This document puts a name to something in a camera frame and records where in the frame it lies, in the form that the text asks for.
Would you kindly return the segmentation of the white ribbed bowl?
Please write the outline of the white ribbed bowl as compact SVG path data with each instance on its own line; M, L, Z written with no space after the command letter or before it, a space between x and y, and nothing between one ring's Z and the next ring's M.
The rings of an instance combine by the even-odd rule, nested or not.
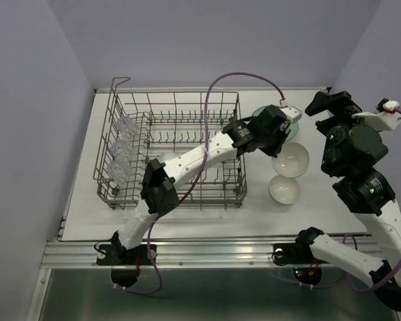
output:
M272 158L272 166L278 175L297 178L304 175L310 164L308 150L298 142L286 142L276 158Z
M158 161L160 163L164 163L164 162L169 161L169 160L171 160L171 159L173 159L175 157L176 157L176 154L173 153L173 152L164 152L164 153L159 155Z
M301 187L294 178L276 175L269 182L270 196L282 205L295 204L301 194Z

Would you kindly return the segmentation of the light green flower plate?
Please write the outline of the light green flower plate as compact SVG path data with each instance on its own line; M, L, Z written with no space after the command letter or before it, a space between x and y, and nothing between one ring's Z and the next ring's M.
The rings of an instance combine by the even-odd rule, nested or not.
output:
M261 113L264 109L265 109L264 106L262 106L262 107L256 109L256 110L252 113L251 116L252 116L252 117L255 117L255 116L260 115L260 113ZM299 125L298 125L298 123L296 122L296 123L292 124L292 125L291 125L291 128L290 128L289 135L288 135L288 137L286 138L285 141L290 141L290 140L292 140L293 138L295 138L295 136L296 136L297 133L298 133L298 130L299 130Z

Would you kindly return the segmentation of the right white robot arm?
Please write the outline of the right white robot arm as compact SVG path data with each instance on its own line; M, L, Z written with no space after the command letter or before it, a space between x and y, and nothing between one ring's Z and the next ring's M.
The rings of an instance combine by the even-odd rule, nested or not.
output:
M299 233L294 253L302 261L315 258L335 265L363 281L365 291L385 306L401 312L401 212L388 180L374 168L388 154L381 132L401 123L400 105L384 98L376 109L363 112L346 91L318 92L305 113L331 113L316 123L325 136L321 170L339 179L334 191L375 239L383 258L338 243L314 227Z

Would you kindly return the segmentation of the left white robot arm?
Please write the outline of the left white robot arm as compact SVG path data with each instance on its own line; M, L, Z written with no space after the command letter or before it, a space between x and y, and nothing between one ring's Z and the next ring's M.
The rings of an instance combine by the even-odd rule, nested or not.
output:
M187 182L197 183L201 173L219 163L260 150L276 157L303 112L295 107L268 105L257 116L228 123L204 144L170 160L152 159L146 166L142 190L134 214L110 239L112 255L129 263L135 249L152 224L176 209L182 202L177 191Z

